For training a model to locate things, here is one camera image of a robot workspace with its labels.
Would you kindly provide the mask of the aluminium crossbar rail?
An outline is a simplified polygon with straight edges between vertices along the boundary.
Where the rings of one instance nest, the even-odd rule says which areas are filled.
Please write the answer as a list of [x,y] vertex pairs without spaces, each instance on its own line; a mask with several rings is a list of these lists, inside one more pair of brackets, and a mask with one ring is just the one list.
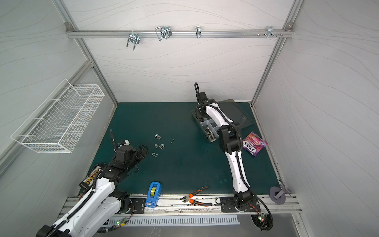
[[[171,39],[196,39],[195,29],[190,30],[171,30]],[[201,28],[201,38],[258,38],[257,33],[265,33],[263,30],[204,30]],[[134,30],[141,39],[156,39],[155,30]],[[294,31],[277,30],[276,33],[282,33],[283,38],[292,37]],[[67,32],[66,35],[72,39],[109,39],[109,38],[128,38],[132,30],[77,30]]]

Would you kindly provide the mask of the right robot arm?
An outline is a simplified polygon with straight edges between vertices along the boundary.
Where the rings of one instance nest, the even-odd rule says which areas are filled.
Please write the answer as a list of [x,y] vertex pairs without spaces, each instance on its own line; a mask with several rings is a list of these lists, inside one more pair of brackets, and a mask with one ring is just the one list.
[[210,118],[219,127],[219,146],[226,155],[233,178],[234,205],[245,211],[254,202],[255,193],[248,184],[242,161],[242,136],[239,123],[229,119],[214,99],[196,92],[196,118]]

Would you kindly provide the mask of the screwdriver bit set case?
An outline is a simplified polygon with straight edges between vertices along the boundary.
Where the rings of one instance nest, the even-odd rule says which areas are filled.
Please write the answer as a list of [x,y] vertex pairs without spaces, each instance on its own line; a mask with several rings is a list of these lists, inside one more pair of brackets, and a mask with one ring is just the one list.
[[88,190],[92,187],[96,175],[106,166],[105,163],[100,163],[94,166],[92,171],[79,183],[79,187]]

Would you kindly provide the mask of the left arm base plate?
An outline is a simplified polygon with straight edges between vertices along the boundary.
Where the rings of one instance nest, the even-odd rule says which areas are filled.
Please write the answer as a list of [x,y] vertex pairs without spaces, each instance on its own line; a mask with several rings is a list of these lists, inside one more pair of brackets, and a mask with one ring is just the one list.
[[129,208],[118,212],[118,214],[144,214],[146,198],[131,198]]

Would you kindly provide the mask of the metal U-bolt clamp left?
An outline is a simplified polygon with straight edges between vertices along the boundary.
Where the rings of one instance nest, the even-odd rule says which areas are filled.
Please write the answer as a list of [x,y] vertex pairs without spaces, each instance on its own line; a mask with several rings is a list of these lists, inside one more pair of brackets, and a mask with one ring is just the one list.
[[139,43],[140,43],[140,36],[137,33],[135,33],[133,30],[132,33],[128,35],[126,47],[129,47],[131,45],[133,46],[133,50],[135,50],[137,44]]

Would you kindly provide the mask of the metal hook clamp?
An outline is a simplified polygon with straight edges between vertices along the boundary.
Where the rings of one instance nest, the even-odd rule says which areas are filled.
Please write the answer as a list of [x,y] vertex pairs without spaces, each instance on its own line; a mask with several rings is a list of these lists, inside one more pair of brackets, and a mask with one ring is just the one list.
[[201,28],[199,26],[195,27],[195,34],[197,39],[201,38]]

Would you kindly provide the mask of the large silver hex bolt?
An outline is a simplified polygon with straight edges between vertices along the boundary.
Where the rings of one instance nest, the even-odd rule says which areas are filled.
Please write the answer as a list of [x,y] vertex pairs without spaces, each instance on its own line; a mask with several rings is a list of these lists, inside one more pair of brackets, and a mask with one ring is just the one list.
[[210,140],[211,142],[215,140],[215,136],[214,136],[213,133],[209,133],[209,134],[208,134],[208,138],[209,138],[209,140]]

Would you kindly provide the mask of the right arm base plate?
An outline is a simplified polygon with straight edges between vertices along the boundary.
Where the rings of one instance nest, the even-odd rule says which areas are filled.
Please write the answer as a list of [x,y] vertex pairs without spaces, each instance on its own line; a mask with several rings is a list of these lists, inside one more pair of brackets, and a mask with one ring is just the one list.
[[246,203],[237,200],[235,197],[219,197],[215,202],[217,205],[221,206],[221,211],[223,213],[261,212],[261,207],[256,197],[253,197],[252,200]]

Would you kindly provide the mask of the pink Fox's candy bag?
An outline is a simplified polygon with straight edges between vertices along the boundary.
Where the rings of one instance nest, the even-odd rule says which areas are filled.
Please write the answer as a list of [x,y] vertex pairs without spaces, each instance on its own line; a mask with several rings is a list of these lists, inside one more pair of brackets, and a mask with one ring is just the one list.
[[254,132],[250,132],[247,137],[242,140],[243,148],[251,155],[257,156],[257,154],[268,145],[268,142],[263,140]]

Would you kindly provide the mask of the grey tape spool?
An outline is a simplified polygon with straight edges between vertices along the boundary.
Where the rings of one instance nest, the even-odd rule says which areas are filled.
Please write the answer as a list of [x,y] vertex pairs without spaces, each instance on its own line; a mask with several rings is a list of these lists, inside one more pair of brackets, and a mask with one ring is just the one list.
[[271,187],[269,197],[276,204],[284,204],[286,202],[286,193],[279,187]]

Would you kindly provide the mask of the metal u-bolt clamp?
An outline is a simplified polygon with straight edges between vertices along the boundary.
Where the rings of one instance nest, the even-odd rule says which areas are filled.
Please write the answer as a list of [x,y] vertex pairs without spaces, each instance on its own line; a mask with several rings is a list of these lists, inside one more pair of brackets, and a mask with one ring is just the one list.
[[135,50],[137,44],[139,43],[140,43],[140,36],[137,33],[135,33],[133,30],[132,33],[128,35],[126,47],[129,47],[131,45],[133,46],[133,50]]
[[168,39],[172,36],[172,31],[169,26],[159,26],[155,28],[155,33],[159,41],[163,39]]

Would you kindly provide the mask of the clear compartment organizer box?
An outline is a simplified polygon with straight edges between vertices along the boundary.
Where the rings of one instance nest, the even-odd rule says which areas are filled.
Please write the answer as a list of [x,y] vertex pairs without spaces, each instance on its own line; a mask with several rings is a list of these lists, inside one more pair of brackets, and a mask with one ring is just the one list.
[[[226,117],[231,119],[233,122],[239,123],[241,128],[246,128],[255,124],[255,121],[246,112],[244,112],[243,109],[233,99],[220,101],[218,102],[218,105],[220,110],[226,115]],[[191,113],[192,117],[199,124],[199,127],[204,133],[207,140],[210,143],[215,142],[219,137],[219,126],[216,124],[216,122],[211,117],[209,120],[197,120],[195,118],[195,110],[192,110]],[[215,136],[215,140],[212,142],[208,138],[209,133],[213,133]]]

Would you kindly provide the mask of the blue tape dispenser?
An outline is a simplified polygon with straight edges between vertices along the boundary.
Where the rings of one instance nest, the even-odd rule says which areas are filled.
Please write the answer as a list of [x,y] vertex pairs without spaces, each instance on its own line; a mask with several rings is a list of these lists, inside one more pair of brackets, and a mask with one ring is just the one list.
[[150,184],[147,198],[146,198],[146,207],[156,208],[161,192],[162,192],[162,185],[159,182],[152,182]]

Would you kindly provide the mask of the metal U-bolt clamp middle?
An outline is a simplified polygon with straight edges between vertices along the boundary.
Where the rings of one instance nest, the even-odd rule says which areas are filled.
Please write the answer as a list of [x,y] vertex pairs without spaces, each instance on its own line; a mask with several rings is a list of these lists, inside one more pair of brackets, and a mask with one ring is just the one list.
[[155,33],[159,41],[163,39],[168,39],[172,36],[172,31],[169,26],[159,26],[155,28]]

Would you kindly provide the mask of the metal bracket right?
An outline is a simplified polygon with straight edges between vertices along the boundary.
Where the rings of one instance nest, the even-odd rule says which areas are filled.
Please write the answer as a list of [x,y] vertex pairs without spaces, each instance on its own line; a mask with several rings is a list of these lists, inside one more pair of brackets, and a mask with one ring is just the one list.
[[265,38],[281,38],[281,37],[283,37],[283,34],[274,32],[273,27],[269,26],[265,33],[262,33],[262,34],[257,33],[257,36],[258,37],[265,37]]

